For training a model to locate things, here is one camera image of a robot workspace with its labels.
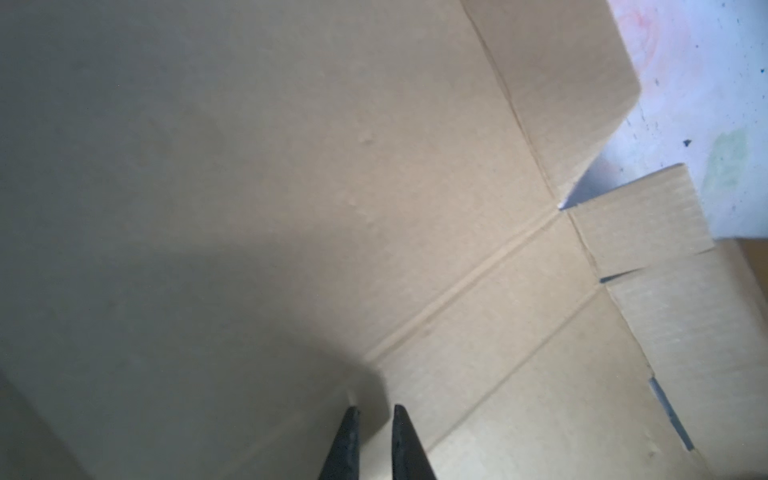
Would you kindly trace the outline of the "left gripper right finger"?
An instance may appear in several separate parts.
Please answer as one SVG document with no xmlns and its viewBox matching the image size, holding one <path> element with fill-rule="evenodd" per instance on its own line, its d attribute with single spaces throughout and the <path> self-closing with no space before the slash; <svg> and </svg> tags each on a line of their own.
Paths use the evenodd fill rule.
<svg viewBox="0 0 768 480">
<path fill-rule="evenodd" d="M 394 406 L 391 460 L 393 480 L 437 479 L 408 411 L 401 404 Z"/>
</svg>

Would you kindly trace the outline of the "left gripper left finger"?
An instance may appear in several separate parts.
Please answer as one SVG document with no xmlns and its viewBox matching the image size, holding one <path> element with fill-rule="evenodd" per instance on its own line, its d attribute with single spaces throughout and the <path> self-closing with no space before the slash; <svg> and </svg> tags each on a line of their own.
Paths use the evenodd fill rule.
<svg viewBox="0 0 768 480">
<path fill-rule="evenodd" d="M 318 479 L 358 480 L 360 447 L 360 410 L 350 406 L 334 436 Z"/>
</svg>

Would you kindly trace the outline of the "brown cardboard paper box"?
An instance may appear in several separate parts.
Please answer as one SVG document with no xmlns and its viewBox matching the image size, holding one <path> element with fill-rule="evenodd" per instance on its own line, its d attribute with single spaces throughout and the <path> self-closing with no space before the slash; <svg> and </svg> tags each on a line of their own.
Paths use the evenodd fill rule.
<svg viewBox="0 0 768 480">
<path fill-rule="evenodd" d="M 563 202 L 640 94 L 606 1 L 5 1 L 1 475 L 763 479 L 767 245 L 686 166 Z"/>
</svg>

